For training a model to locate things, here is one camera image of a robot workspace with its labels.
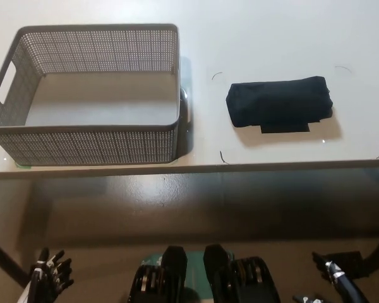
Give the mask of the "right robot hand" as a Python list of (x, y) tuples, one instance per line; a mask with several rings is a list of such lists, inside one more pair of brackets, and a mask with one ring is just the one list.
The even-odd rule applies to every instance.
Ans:
[[(336, 286), (336, 280), (334, 278), (334, 273), (336, 273), (335, 263), (317, 252), (312, 252), (312, 257), (313, 262), (316, 264), (316, 267), (322, 275), (322, 278), (330, 282), (339, 297), (344, 300), (344, 295), (338, 286)], [(318, 295), (294, 295), (292, 299), (294, 302), (298, 303), (329, 302), (329, 300), (321, 298)]]

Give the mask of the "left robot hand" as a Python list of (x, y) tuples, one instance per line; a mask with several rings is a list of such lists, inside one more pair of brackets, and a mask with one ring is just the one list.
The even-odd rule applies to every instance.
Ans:
[(47, 247), (41, 250), (32, 270), (27, 302), (55, 302), (64, 290), (72, 286), (71, 259), (62, 261), (63, 256), (64, 250), (52, 257)]

